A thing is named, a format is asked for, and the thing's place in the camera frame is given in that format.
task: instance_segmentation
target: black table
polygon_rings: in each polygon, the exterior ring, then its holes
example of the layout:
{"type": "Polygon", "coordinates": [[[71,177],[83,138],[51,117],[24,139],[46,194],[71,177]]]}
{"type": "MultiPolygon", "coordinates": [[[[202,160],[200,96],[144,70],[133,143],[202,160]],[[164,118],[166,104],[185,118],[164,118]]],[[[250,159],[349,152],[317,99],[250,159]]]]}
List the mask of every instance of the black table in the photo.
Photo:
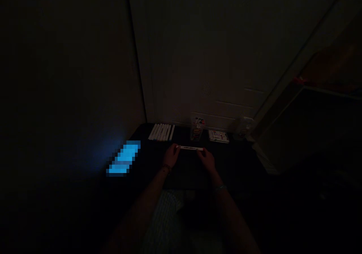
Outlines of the black table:
{"type": "MultiPolygon", "coordinates": [[[[125,187],[144,188],[162,166],[166,149],[177,143],[184,146],[205,147],[215,158],[216,169],[229,190],[252,192],[264,190],[268,174],[249,142],[236,141],[228,133],[230,143],[209,141],[204,130],[199,142],[190,141],[190,128],[175,127],[171,142],[148,140],[153,123],[140,125],[130,140],[140,140],[141,149],[132,164],[129,174],[117,179],[125,187]]],[[[206,190],[210,189],[209,176],[197,157],[196,151],[181,150],[172,173],[167,177],[165,189],[206,190]]]]}

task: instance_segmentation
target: wristband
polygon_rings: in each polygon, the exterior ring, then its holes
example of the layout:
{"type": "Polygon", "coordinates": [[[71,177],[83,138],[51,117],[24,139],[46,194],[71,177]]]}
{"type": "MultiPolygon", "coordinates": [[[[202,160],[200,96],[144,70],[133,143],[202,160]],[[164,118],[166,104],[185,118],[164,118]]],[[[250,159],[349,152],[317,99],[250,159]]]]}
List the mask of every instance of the wristband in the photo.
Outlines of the wristband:
{"type": "Polygon", "coordinates": [[[169,165],[163,165],[162,167],[167,167],[167,169],[169,170],[169,174],[171,173],[172,167],[169,165]]]}
{"type": "Polygon", "coordinates": [[[218,191],[220,191],[221,189],[223,189],[223,188],[226,188],[227,189],[227,187],[226,187],[226,185],[221,185],[221,186],[219,186],[219,187],[216,187],[215,188],[215,192],[218,192],[218,191]]]}

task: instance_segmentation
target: white marker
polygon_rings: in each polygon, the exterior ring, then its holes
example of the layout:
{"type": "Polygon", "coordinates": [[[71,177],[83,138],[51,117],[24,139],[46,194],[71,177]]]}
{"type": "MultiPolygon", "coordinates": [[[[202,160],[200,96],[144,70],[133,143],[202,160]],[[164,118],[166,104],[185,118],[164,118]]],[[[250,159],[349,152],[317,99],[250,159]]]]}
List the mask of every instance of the white marker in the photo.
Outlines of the white marker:
{"type": "Polygon", "coordinates": [[[157,129],[156,129],[156,131],[155,131],[155,133],[154,133],[154,135],[153,135],[153,140],[154,140],[154,141],[157,140],[157,136],[158,136],[158,134],[160,133],[161,126],[162,126],[162,124],[159,124],[159,125],[157,126],[157,129]]]}
{"type": "Polygon", "coordinates": [[[153,132],[152,132],[152,135],[151,135],[150,140],[153,140],[153,137],[155,136],[155,133],[157,132],[158,127],[159,127],[159,124],[156,124],[156,127],[155,127],[155,129],[153,130],[153,132]]]}
{"type": "Polygon", "coordinates": [[[153,126],[152,131],[151,131],[151,133],[150,133],[150,136],[148,137],[148,140],[151,140],[152,134],[153,134],[153,132],[155,131],[156,128],[157,128],[157,124],[155,124],[155,125],[153,126]]]}
{"type": "Polygon", "coordinates": [[[176,146],[176,148],[178,148],[178,147],[181,147],[181,149],[188,149],[188,150],[201,150],[201,151],[204,150],[203,148],[198,148],[198,147],[186,147],[186,146],[180,146],[180,145],[176,146]]]}
{"type": "Polygon", "coordinates": [[[169,138],[169,141],[172,140],[172,136],[173,136],[173,130],[175,129],[175,125],[172,126],[172,131],[171,131],[171,135],[170,135],[170,138],[169,138]]]}
{"type": "Polygon", "coordinates": [[[169,128],[169,125],[166,124],[165,129],[163,130],[162,138],[160,141],[165,141],[165,136],[166,136],[166,132],[167,132],[168,128],[169,128]]]}
{"type": "Polygon", "coordinates": [[[160,133],[158,134],[158,137],[157,137],[157,141],[160,141],[161,140],[161,136],[163,134],[163,131],[165,130],[165,124],[162,124],[162,127],[161,127],[161,130],[160,130],[160,133]]]}
{"type": "Polygon", "coordinates": [[[171,125],[168,125],[164,141],[167,141],[169,139],[170,131],[171,131],[171,125]]]}

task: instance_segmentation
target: wall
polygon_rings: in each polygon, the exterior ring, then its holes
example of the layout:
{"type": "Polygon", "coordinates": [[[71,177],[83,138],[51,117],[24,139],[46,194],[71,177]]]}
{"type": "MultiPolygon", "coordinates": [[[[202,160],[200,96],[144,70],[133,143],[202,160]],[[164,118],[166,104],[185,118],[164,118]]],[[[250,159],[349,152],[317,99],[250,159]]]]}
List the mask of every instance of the wall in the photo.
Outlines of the wall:
{"type": "Polygon", "coordinates": [[[145,122],[128,2],[5,2],[5,240],[95,250],[104,166],[145,122]]]}

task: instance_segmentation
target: white door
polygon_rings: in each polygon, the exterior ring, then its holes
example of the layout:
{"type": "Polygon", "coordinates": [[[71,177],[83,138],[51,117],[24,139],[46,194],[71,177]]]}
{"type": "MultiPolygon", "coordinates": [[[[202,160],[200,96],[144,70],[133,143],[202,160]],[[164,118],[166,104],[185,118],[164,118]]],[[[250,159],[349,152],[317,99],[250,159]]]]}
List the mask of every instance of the white door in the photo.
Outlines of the white door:
{"type": "Polygon", "coordinates": [[[148,121],[254,117],[334,1],[130,0],[148,121]]]}

